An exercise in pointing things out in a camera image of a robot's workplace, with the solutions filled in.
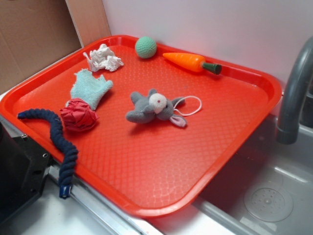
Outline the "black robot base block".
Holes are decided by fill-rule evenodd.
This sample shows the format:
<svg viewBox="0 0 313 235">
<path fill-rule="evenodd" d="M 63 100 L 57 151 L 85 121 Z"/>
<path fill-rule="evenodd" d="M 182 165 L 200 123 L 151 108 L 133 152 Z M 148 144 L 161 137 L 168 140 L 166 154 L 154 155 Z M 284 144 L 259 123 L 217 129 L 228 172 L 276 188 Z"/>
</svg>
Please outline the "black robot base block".
<svg viewBox="0 0 313 235">
<path fill-rule="evenodd" d="M 30 137 L 12 137 L 0 126 L 0 224 L 42 195 L 50 154 Z"/>
</svg>

